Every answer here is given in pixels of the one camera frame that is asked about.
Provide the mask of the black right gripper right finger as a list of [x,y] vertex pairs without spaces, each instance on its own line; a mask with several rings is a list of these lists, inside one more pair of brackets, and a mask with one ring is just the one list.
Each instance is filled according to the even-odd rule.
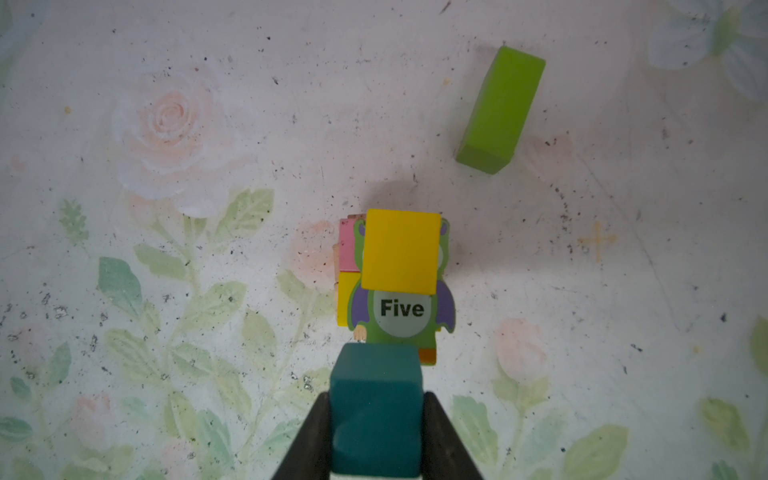
[[424,393],[421,476],[427,480],[483,480],[433,392]]

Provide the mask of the yellow small cube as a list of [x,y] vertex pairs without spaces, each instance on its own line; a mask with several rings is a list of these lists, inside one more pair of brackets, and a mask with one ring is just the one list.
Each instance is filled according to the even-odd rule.
[[435,294],[441,226],[437,213],[370,209],[363,234],[362,287]]

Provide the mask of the green owl number toy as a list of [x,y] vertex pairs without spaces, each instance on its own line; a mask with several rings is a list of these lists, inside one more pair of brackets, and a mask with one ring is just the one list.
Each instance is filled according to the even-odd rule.
[[[355,259],[361,276],[366,215],[359,217],[354,227]],[[450,223],[442,217],[435,294],[366,290],[360,277],[349,303],[347,328],[353,332],[358,324],[363,324],[367,330],[365,342],[412,346],[417,349],[422,365],[434,366],[437,363],[436,334],[441,330],[452,333],[456,327],[455,302],[444,280],[449,239]]]

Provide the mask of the natural wood block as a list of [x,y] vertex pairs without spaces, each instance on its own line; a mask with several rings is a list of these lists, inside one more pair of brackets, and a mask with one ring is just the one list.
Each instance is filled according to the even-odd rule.
[[356,342],[365,342],[367,339],[367,330],[363,324],[358,324],[353,330],[353,339]]

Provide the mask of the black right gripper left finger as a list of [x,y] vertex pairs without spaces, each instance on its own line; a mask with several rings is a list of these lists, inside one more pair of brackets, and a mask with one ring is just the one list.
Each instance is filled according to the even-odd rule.
[[272,480],[329,480],[332,466],[330,395],[316,398]]

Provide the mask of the pink wood block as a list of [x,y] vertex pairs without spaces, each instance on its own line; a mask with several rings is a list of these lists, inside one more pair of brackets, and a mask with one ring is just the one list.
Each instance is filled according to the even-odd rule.
[[355,259],[355,223],[358,215],[351,215],[339,222],[338,270],[340,272],[359,272]]

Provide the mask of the teal small cube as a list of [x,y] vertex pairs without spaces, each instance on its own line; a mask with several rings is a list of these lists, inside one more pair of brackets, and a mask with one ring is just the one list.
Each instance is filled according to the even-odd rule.
[[424,391],[416,348],[345,344],[331,372],[329,395],[333,472],[420,475]]

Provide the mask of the yellow long wood block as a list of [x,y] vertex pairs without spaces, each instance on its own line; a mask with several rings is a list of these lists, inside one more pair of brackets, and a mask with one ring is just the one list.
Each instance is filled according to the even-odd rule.
[[348,327],[349,303],[360,277],[359,272],[342,271],[339,273],[337,284],[337,325],[339,327]]

